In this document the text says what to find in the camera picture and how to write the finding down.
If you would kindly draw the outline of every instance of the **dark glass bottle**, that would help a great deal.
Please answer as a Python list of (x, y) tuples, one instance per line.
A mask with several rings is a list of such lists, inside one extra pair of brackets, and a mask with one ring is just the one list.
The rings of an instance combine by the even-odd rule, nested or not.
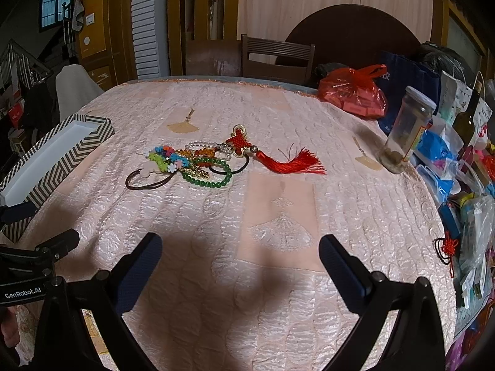
[(471, 139), (473, 139), (474, 135), (474, 114), (476, 113), (476, 108), (478, 106), (478, 102), (480, 100), (480, 92), (481, 92), (482, 84), (479, 81), (476, 81), (476, 84), (473, 89), (473, 94), (471, 95), (471, 99), (469, 100), (469, 104), (466, 110), (462, 113), (459, 113), (454, 120), (454, 124), (452, 127), (459, 134), (464, 142), (464, 146), (461, 149), (463, 152)]

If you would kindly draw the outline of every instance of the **brown cabinet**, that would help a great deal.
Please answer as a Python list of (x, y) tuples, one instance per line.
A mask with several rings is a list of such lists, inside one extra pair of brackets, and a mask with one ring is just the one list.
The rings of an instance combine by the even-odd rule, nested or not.
[(103, 90), (137, 79), (131, 0), (82, 0), (82, 3), (84, 25), (76, 38), (81, 65)]

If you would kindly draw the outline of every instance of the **black hair tie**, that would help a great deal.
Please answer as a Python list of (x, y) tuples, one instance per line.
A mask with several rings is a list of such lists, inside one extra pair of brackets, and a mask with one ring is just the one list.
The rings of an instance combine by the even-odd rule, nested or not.
[[(244, 157), (246, 158), (246, 163), (244, 163), (244, 165), (243, 165), (240, 169), (238, 169), (238, 170), (236, 170), (236, 171), (232, 172), (232, 174), (237, 174), (237, 173), (240, 173), (241, 171), (243, 171), (243, 170), (244, 170), (244, 169), (248, 166), (248, 164), (249, 164), (249, 156), (248, 156), (248, 155), (244, 155)], [(227, 174), (226, 172), (219, 172), (218, 170), (215, 170), (214, 168), (212, 168), (212, 166), (209, 166), (208, 168), (209, 168), (209, 169), (210, 169), (213, 173), (216, 173), (216, 174), (222, 174), (223, 176)]]
[(133, 187), (132, 185), (130, 185), (130, 181), (139, 174), (139, 172), (142, 170), (142, 168), (138, 168), (137, 170), (133, 171), (131, 174), (129, 174), (127, 176), (127, 178), (125, 179), (125, 186), (129, 189), (133, 189), (133, 190), (143, 190), (143, 189), (155, 189), (155, 188), (159, 188), (165, 184), (167, 184), (171, 179), (172, 177), (174, 177), (174, 174), (175, 173), (172, 173), (170, 174), (170, 176), (168, 176), (166, 179), (162, 180), (162, 181), (158, 181), (158, 182), (155, 182), (153, 184), (148, 184), (147, 186), (146, 185), (140, 185), (138, 187)]

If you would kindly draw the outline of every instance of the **round tabletop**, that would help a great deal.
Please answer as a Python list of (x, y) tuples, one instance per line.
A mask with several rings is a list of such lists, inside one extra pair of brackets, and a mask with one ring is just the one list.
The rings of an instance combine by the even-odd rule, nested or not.
[[(370, 166), (385, 140), (376, 122), (280, 87), (190, 80), (123, 84), (80, 113), (110, 118), (115, 135), (56, 188), (18, 246), (32, 249), (76, 229), (78, 248), (57, 265), (73, 281), (111, 269), (147, 232), (160, 235), (161, 260), (123, 316), (158, 369), (323, 369), (357, 320), (318, 259), (328, 233), (370, 271), (408, 282), (426, 276), (450, 345), (454, 287), (432, 245), (441, 221), (412, 166), (400, 175)], [(182, 177), (154, 190), (125, 187), (153, 147), (224, 142), (236, 124), (281, 162), (309, 149), (327, 174), (275, 174), (251, 160), (221, 188)], [(232, 169), (243, 163), (229, 162)], [(29, 356), (33, 321), (25, 307), (19, 313), (20, 350)], [(389, 317), (368, 367), (392, 326)], [(97, 349), (111, 367), (105, 346)]]

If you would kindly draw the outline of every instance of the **screw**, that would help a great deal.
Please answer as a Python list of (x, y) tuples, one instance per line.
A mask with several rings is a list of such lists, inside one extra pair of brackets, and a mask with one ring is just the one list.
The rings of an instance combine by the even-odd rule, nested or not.
[(419, 276), (418, 277), (418, 282), (420, 282), (420, 284), (423, 287), (428, 287), (430, 285), (430, 281), (427, 278), (425, 278), (424, 276)]
[(62, 283), (62, 278), (60, 276), (54, 277), (51, 280), (51, 285), (52, 286), (59, 286)]
[(383, 282), (387, 278), (384, 274), (382, 274), (382, 272), (379, 271), (371, 272), (371, 276), (377, 282)]
[(110, 276), (110, 272), (102, 269), (96, 273), (96, 279), (98, 280), (105, 280)]

